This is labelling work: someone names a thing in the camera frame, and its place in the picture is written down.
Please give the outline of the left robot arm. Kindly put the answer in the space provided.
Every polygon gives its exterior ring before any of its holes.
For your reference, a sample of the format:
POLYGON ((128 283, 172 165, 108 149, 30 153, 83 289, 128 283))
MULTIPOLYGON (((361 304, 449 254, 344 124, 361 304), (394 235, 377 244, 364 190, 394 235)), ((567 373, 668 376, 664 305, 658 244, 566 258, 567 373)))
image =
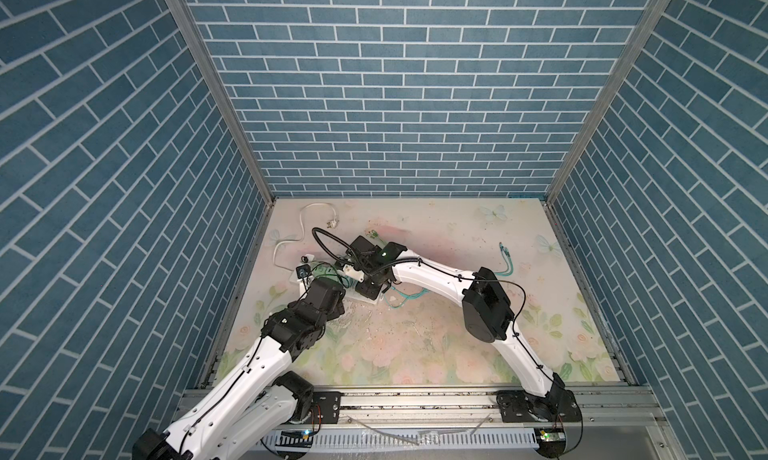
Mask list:
POLYGON ((134 459, 238 459, 275 428, 310 421, 322 425, 314 386, 292 363, 344 314, 345 289, 313 280, 299 299, 270 315, 240 362, 202 400, 163 431, 146 430, 134 443, 134 459))

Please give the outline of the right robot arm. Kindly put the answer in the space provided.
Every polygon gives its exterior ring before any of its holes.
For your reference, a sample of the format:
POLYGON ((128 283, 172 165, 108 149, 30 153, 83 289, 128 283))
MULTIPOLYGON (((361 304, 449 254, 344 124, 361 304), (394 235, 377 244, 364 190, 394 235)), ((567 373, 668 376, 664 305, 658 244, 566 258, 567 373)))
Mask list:
POLYGON ((405 246, 383 247, 359 237, 334 258, 336 266, 357 282, 358 293, 376 299, 396 283, 412 284, 436 293, 462 309, 465 329, 491 345, 520 381, 528 412, 537 420, 581 422, 575 394, 562 378, 533 351, 516 326, 518 313, 503 286, 505 280, 481 267, 475 271, 452 268, 426 259, 405 246))

